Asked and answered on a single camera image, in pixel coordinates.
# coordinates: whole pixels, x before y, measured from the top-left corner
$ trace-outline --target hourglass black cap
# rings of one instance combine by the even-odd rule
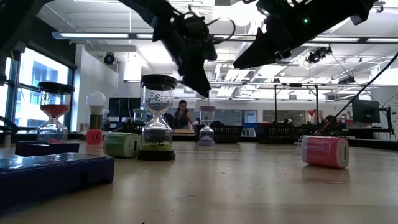
[[[39,82],[37,87],[40,91],[46,91],[47,93],[54,94],[72,94],[75,91],[75,87],[71,85],[65,85],[54,82]]]
[[[141,78],[141,85],[150,90],[173,90],[177,86],[177,79],[168,75],[144,75]]]

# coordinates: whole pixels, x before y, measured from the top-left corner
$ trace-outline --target wooden table surface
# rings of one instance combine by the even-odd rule
[[[114,182],[0,213],[0,223],[397,223],[398,153],[351,148],[349,166],[307,166],[295,146],[197,148],[173,162],[116,160]],[[0,150],[12,156],[12,149]]]

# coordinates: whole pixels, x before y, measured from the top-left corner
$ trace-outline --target white light bulb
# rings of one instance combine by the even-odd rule
[[[87,95],[86,103],[90,107],[91,114],[102,115],[102,109],[106,103],[106,97],[102,92],[95,91]]]

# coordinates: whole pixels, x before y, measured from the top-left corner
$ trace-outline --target woman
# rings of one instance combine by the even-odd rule
[[[187,102],[180,101],[178,110],[174,114],[174,129],[191,129],[193,125],[193,116],[187,110]]]

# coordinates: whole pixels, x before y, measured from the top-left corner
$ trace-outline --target black basket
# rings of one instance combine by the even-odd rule
[[[256,127],[258,143],[294,144],[303,135],[311,135],[310,128]]]
[[[195,136],[199,141],[199,132],[203,125],[195,125]],[[214,131],[214,142],[224,144],[234,144],[241,140],[243,126],[210,126]]]
[[[122,123],[122,132],[141,135],[144,126],[145,124],[139,123]]]

